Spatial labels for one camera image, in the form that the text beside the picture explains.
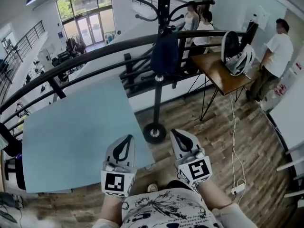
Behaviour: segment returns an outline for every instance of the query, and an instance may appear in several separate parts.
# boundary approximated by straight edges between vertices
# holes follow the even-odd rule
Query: office chair
[[[59,59],[57,57],[52,59],[52,65],[54,67],[58,66],[60,64]]]
[[[3,123],[0,123],[0,134],[8,143],[8,146],[3,149],[6,154],[13,157],[22,153],[22,142],[15,139]]]
[[[15,161],[15,168],[9,168],[9,164],[13,164]],[[22,166],[22,154],[18,154],[16,157],[5,161],[4,164],[5,179],[9,180],[9,173],[16,173],[17,185],[20,189],[26,190],[24,176],[23,176],[23,166]]]

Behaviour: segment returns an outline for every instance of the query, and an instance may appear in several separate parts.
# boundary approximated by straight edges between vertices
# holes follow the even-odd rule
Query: glass door
[[[90,27],[88,24],[87,16],[77,20],[80,34],[86,46],[90,46],[93,44],[92,35],[90,31]]]
[[[94,40],[94,44],[101,42],[104,40],[104,34],[102,31],[102,27],[101,25],[101,21],[99,18],[99,14],[94,14],[94,15],[90,15],[89,17],[89,21],[90,21],[90,27],[91,27],[91,31],[92,31],[92,37]]]

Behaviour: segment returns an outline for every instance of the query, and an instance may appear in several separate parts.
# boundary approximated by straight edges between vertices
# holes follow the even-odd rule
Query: table
[[[106,149],[134,136],[135,167],[154,163],[119,77],[107,78],[31,114],[23,131],[27,192],[50,192],[101,181]]]
[[[200,69],[200,71],[205,74],[204,85],[206,85],[207,83],[206,79],[208,78],[215,86],[214,94],[211,98],[210,103],[207,106],[205,113],[203,114],[204,103],[205,103],[205,90],[204,90],[203,106],[200,116],[201,121],[206,115],[215,96],[219,91],[222,95],[227,95],[234,91],[237,91],[237,97],[236,97],[236,101],[237,101],[245,85],[254,81],[260,74],[257,70],[258,64],[254,64],[252,69],[247,73],[248,77],[246,75],[239,75],[237,77],[232,76],[229,70],[224,66],[223,62],[221,61],[220,52],[211,52],[207,54],[193,56],[191,57],[191,60]],[[242,90],[238,96],[238,89],[240,88],[242,88]]]

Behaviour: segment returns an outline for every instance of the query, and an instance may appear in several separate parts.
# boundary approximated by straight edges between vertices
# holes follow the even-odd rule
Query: table leg
[[[207,78],[207,77],[206,77],[206,75],[205,75],[205,82],[204,82],[202,85],[200,85],[199,87],[197,87],[195,90],[193,90],[192,92],[198,90],[198,89],[201,88],[202,86],[206,87],[206,83],[208,83],[208,82],[210,81],[210,79],[208,79],[208,80],[206,81],[206,78]],[[189,94],[189,91],[184,95],[184,98],[187,97],[187,95]]]
[[[202,106],[202,108],[201,108],[201,115],[200,115],[200,119],[199,119],[200,121],[203,120],[203,118],[204,118],[204,116],[206,115],[207,111],[209,110],[209,108],[210,108],[210,106],[211,106],[211,104],[212,104],[214,98],[217,96],[217,93],[218,93],[219,90],[218,90],[217,88],[215,89],[215,91],[214,91],[214,93],[213,93],[213,96],[212,96],[212,98],[211,98],[211,100],[210,100],[210,102],[209,102],[209,104],[208,104],[208,106],[207,106],[207,109],[206,109],[206,111],[205,111],[205,113],[204,113],[204,115],[203,115],[203,112],[204,112],[204,103],[205,103],[205,91],[206,91],[206,90],[204,90],[203,106]]]
[[[190,90],[192,89],[192,87],[194,86],[194,84],[196,83],[196,81],[199,79],[200,76],[201,76],[201,74],[196,78],[196,80],[194,81],[193,85],[191,86],[191,88],[186,93],[186,95],[190,92]]]
[[[243,88],[242,88],[241,92],[239,93],[239,95],[238,95],[238,89],[237,89],[237,95],[236,95],[236,100],[235,100],[235,102],[238,101],[238,99],[239,99],[239,97],[241,96],[241,93],[242,93],[242,91],[243,91],[244,88],[245,88],[245,86],[243,86]]]

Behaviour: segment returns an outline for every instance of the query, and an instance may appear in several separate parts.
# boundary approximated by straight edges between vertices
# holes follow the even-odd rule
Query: white plug
[[[236,186],[235,188],[232,188],[231,193],[233,195],[235,195],[235,194],[238,194],[239,192],[241,192],[243,190],[245,190],[245,184],[244,183],[242,183],[241,185]]]

